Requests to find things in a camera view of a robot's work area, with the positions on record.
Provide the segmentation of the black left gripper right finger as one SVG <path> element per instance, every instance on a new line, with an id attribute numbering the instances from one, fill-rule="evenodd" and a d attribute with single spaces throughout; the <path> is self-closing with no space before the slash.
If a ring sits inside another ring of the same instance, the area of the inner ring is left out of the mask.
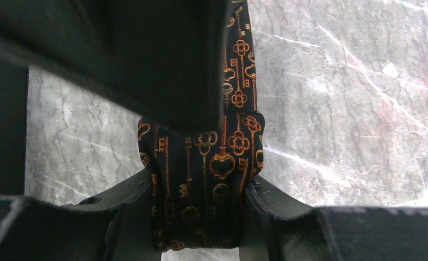
<path id="1" fill-rule="evenodd" d="M 261 176 L 245 192 L 241 260 L 428 260 L 428 208 L 312 207 Z"/>

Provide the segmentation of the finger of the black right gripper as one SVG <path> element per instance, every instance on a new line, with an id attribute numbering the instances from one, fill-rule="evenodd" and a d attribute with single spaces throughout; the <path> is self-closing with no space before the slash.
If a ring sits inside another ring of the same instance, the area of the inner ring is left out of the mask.
<path id="1" fill-rule="evenodd" d="M 0 59 L 182 134 L 217 129 L 227 1 L 0 1 Z"/>

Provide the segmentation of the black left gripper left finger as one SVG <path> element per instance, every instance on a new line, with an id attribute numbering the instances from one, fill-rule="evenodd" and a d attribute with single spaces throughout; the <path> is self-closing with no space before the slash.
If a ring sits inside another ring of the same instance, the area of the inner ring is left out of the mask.
<path id="1" fill-rule="evenodd" d="M 151 195 L 146 170 L 79 204 L 0 195 L 0 260 L 160 260 Z"/>

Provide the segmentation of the black orange key-pattern tie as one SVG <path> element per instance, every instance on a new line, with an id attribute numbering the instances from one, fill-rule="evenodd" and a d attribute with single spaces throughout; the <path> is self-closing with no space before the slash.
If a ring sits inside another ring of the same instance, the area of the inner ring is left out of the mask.
<path id="1" fill-rule="evenodd" d="M 230 1 L 218 130 L 190 136 L 140 119 L 138 146 L 152 177 L 153 244 L 160 252 L 235 248 L 245 188 L 264 166 L 264 116 L 257 109 L 257 75 L 247 1 Z"/>

